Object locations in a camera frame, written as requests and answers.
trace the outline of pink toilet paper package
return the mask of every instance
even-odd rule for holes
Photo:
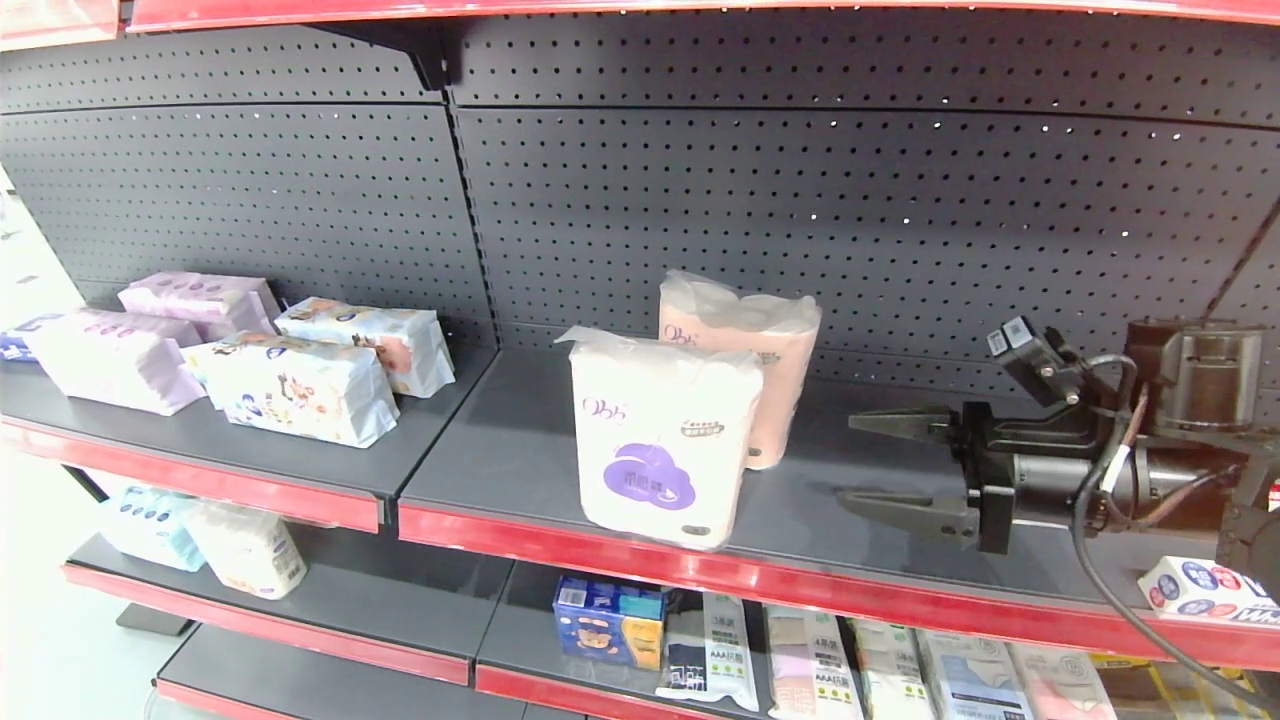
[[[658,327],[663,342],[760,356],[764,389],[746,459],[753,470],[782,460],[820,323],[822,310],[809,296],[740,297],[728,286],[681,270],[667,270],[662,283]]]

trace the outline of pink packaging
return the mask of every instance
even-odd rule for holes
[[[182,368],[178,348],[200,345],[186,320],[82,309],[42,327],[27,343],[70,397],[173,415],[205,396]]]
[[[813,297],[739,297],[721,283],[667,270],[658,316],[659,340],[712,352],[751,351],[764,365],[764,391],[751,425],[746,466],[772,468],[782,460],[804,375],[809,369],[822,310]]]
[[[129,313],[179,318],[196,325],[205,342],[239,331],[275,334],[280,305],[262,278],[165,272],[136,281],[118,293]]]

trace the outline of pink tissue package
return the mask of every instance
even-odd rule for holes
[[[90,309],[58,318],[27,340],[64,395],[157,415],[205,396],[178,350],[198,343],[186,320]]]
[[[275,334],[279,304],[262,278],[165,272],[136,281],[118,293],[129,313],[189,320],[205,342],[239,331]]]

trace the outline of black electric cable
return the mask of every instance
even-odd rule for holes
[[[1071,509],[1071,544],[1075,547],[1075,556],[1080,561],[1080,569],[1093,583],[1093,587],[1098,591],[1103,600],[1107,601],[1121,618],[1129,621],[1143,637],[1151,641],[1156,647],[1169,653],[1170,657],[1183,664],[1188,670],[1196,673],[1204,682],[1219,688],[1220,691],[1235,697],[1242,702],[1247,702],[1260,710],[1270,712],[1272,716],[1280,717],[1280,701],[1270,698],[1265,694],[1251,692],[1240,685],[1236,685],[1231,680],[1219,675],[1217,673],[1210,670],[1202,662],[1197,661],[1194,657],[1187,655],[1178,648],[1174,643],[1165,639],[1164,635],[1157,633],[1151,628],[1142,618],[1129,609],[1111,588],[1107,587],[1102,575],[1098,574],[1097,568],[1093,565],[1093,559],[1089,556],[1089,550],[1085,547],[1085,523],[1089,516],[1089,498],[1093,496],[1094,489],[1097,489],[1098,483],[1102,480],[1102,473],[1106,470],[1107,465],[1111,462],[1111,456],[1115,455],[1116,448],[1120,445],[1120,439],[1124,436],[1123,416],[1128,410],[1128,398],[1132,397],[1133,386],[1137,382],[1138,366],[1132,357],[1125,355],[1100,355],[1085,361],[1089,366],[1097,365],[1110,365],[1121,364],[1124,365],[1124,375],[1120,380],[1120,389],[1124,391],[1125,387],[1129,388],[1129,393],[1121,392],[1120,407],[1116,409],[1116,425],[1112,428],[1110,438],[1107,438],[1107,445],[1102,451],[1102,456],[1094,462],[1084,480],[1080,483],[1080,489],[1075,496],[1075,506]]]

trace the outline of white toilet paper package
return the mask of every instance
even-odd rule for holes
[[[813,297],[739,296],[733,288],[681,270],[662,283],[663,342],[716,352],[760,355],[764,389],[751,427],[746,466],[777,465],[787,447],[822,310]]]
[[[582,511],[598,525],[710,550],[733,528],[763,375],[705,352],[572,328]]]
[[[87,307],[27,337],[64,395],[156,415],[173,415],[205,396],[182,366],[180,348],[198,342],[186,320]]]
[[[764,606],[777,720],[863,720],[863,705],[829,612]]]
[[[744,710],[760,710],[741,600],[676,591],[668,605],[666,644],[658,697],[700,702],[728,697]]]
[[[434,310],[394,310],[308,297],[275,319],[283,334],[372,347],[392,392],[431,397],[453,382],[453,360]]]
[[[369,447],[399,416],[370,347],[239,332],[184,355],[236,424]]]

